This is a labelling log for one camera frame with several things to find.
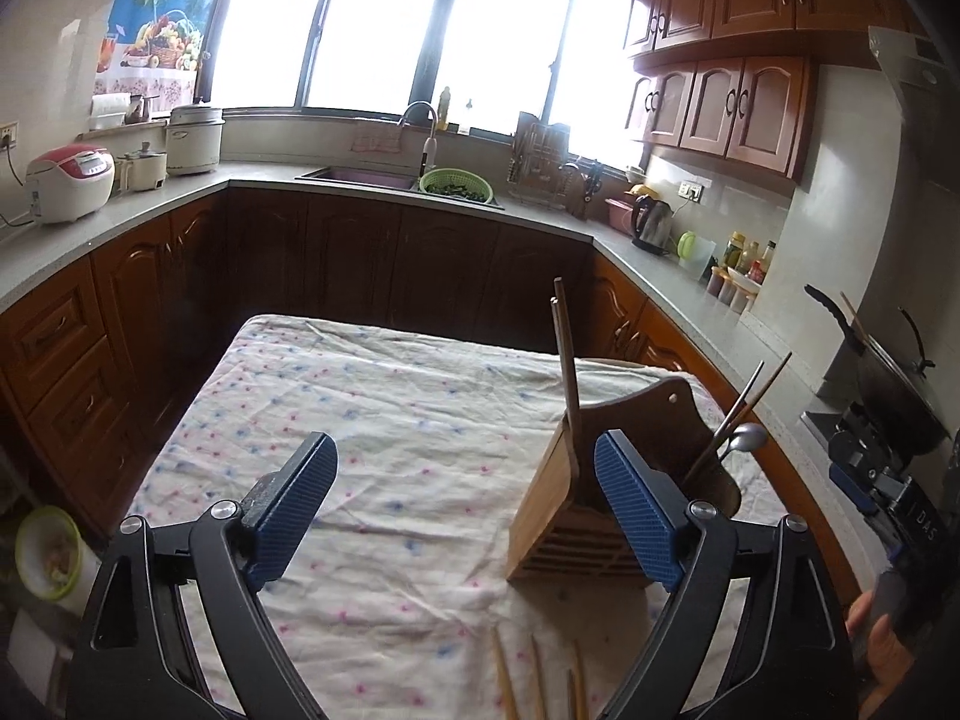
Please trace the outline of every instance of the poster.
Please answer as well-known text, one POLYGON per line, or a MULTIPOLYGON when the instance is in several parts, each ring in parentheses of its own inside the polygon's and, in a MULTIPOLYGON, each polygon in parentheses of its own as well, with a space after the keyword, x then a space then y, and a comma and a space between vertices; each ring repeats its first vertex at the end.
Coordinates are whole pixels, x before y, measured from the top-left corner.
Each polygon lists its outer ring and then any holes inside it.
POLYGON ((155 98, 154 112, 193 103, 213 0, 114 0, 94 93, 155 98))

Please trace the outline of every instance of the screw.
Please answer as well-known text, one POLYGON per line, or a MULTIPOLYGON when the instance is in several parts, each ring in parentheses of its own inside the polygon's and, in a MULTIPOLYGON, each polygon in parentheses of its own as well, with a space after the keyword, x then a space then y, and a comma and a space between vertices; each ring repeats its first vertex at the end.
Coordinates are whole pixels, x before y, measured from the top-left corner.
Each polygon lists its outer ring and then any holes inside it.
POLYGON ((127 517, 123 522, 120 523, 120 533, 123 533, 125 536, 129 536, 131 533, 136 533, 140 530, 143 520, 139 517, 127 517))
POLYGON ((786 526, 794 533, 806 533, 806 520, 800 514, 787 514, 786 526))
POLYGON ((233 501, 217 501, 210 507, 210 517, 214 519, 227 519, 237 513, 237 504, 233 501))
POLYGON ((690 514, 697 519, 713 519, 717 516, 717 509, 707 501, 694 501, 690 504, 690 514))

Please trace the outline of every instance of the spoon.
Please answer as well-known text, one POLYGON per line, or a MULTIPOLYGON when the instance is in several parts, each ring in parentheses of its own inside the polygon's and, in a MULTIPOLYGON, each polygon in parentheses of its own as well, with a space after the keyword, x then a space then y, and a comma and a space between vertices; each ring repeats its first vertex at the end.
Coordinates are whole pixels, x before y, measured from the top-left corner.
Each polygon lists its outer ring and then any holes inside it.
POLYGON ((728 454, 736 450, 737 452, 754 452, 755 450, 760 449, 768 439, 767 430, 763 425, 758 425, 756 422, 744 422, 742 425, 737 425, 733 429, 733 435, 730 437, 730 443, 727 444, 727 449, 724 450, 724 453, 720 456, 720 461, 723 463, 723 460, 728 454))

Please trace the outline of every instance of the window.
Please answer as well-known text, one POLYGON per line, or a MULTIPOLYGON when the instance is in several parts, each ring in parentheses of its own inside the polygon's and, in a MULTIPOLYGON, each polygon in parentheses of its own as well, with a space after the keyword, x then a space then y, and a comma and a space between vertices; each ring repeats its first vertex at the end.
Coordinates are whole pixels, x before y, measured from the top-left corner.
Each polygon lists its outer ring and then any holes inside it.
POLYGON ((307 104, 401 114, 434 0, 330 0, 307 104))
POLYGON ((570 126, 570 151, 606 165, 640 160, 624 124, 637 82, 623 57, 630 0, 573 0, 550 122, 570 126))
POLYGON ((512 133, 520 111, 539 116, 569 0, 456 0, 434 98, 451 93, 450 121, 512 133))
POLYGON ((317 0, 230 0, 210 98, 224 108, 296 104, 317 0))

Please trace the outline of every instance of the power outlet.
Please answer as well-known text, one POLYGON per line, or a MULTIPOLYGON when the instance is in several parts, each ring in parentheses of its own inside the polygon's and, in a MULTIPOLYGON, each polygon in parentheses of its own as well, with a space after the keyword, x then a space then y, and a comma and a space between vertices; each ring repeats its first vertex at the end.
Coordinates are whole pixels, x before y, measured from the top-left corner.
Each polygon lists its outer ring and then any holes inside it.
POLYGON ((4 138, 10 137, 10 148, 16 146, 16 127, 20 122, 10 122, 9 124, 0 124, 0 145, 4 138))
POLYGON ((701 184, 695 184, 692 181, 680 181, 677 194, 685 200, 700 202, 700 195, 704 194, 704 188, 701 184))

